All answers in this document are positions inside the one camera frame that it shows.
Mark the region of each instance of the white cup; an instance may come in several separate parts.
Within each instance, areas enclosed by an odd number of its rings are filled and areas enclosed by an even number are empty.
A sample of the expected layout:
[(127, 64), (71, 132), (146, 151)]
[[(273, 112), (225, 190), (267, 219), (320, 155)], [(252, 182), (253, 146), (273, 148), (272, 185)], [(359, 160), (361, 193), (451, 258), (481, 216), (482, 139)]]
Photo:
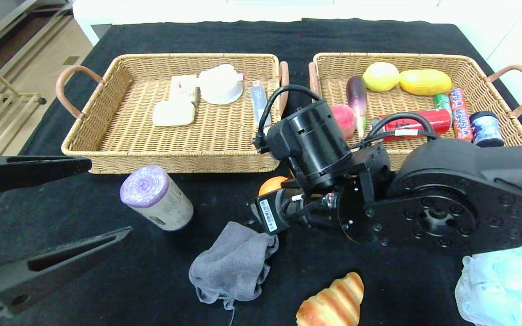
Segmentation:
[(203, 70), (197, 85), (203, 99), (214, 105), (226, 105), (236, 101), (243, 94), (243, 74), (235, 71), (230, 64)]

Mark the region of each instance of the yellow mango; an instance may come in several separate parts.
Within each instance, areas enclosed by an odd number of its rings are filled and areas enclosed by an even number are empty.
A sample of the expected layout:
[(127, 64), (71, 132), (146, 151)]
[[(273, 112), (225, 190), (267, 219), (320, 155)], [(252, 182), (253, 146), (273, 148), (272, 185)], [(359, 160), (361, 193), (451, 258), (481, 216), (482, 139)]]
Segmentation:
[(433, 96), (450, 91), (452, 80), (436, 69), (404, 70), (400, 73), (400, 87), (412, 94)]

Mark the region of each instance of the red can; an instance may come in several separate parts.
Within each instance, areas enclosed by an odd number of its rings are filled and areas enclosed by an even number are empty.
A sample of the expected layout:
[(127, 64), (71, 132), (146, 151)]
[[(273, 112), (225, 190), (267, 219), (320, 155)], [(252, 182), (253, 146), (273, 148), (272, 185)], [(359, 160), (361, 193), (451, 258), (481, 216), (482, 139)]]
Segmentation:
[[(429, 123), (435, 129), (436, 134), (444, 134), (450, 129), (452, 124), (452, 118), (450, 116), (450, 112), (445, 109), (434, 109), (434, 110), (422, 110), (422, 111), (413, 111), (410, 113), (415, 113), (421, 115), (426, 118)], [(383, 118), (386, 118), (387, 115), (380, 115), (379, 117), (375, 117), (372, 119), (372, 127), (378, 124)], [(387, 132), (392, 130), (424, 130), (424, 127), (420, 124), (420, 122), (412, 119), (398, 119), (394, 121), (390, 121), (388, 124), (383, 126), (380, 129), (380, 132)], [(420, 136), (391, 136), (384, 138), (384, 142), (393, 142), (394, 140), (403, 139), (403, 138), (415, 138)]]

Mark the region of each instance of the black tablecloth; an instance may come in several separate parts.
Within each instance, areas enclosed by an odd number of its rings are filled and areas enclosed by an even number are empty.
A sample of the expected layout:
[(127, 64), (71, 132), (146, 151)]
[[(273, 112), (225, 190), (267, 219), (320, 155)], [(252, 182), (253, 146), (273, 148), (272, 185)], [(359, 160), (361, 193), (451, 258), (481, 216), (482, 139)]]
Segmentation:
[[(103, 75), (126, 53), (273, 53), (290, 64), (292, 83), (307, 85), (307, 64), (319, 52), (411, 52), (462, 54), (492, 70), (454, 25), (423, 22), (303, 20), (294, 23), (236, 22), (112, 26), (83, 65)], [(500, 82), (509, 103), (516, 101)], [(83, 107), (96, 84), (76, 74), (66, 94)], [(290, 107), (301, 105), (292, 95)], [(61, 155), (60, 144), (74, 118), (56, 100), (25, 145), (24, 155)], [(127, 247), (0, 325), (223, 325), (221, 303), (200, 303), (188, 279), (193, 259), (212, 245), (228, 221), (250, 217), (245, 206), (273, 173), (186, 174), (172, 178), (192, 200), (193, 221), (166, 233), (118, 197), (126, 175), (84, 173), (0, 194), (0, 263), (38, 250), (131, 225)], [(280, 235), (263, 293), (236, 304), (234, 325), (292, 325), (301, 302), (335, 278), (357, 271), (365, 283), (360, 324), (467, 324), (458, 314), (454, 287), (460, 257), (418, 248), (354, 244), (303, 228)]]

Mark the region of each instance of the blue can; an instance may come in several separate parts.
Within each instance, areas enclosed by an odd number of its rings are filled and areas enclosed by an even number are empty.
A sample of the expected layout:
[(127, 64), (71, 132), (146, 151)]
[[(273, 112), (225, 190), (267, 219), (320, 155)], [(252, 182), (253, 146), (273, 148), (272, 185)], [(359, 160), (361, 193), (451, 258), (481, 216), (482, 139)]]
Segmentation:
[(479, 147), (498, 147), (505, 144), (499, 129), (499, 119), (491, 111), (481, 111), (470, 116), (473, 143)]

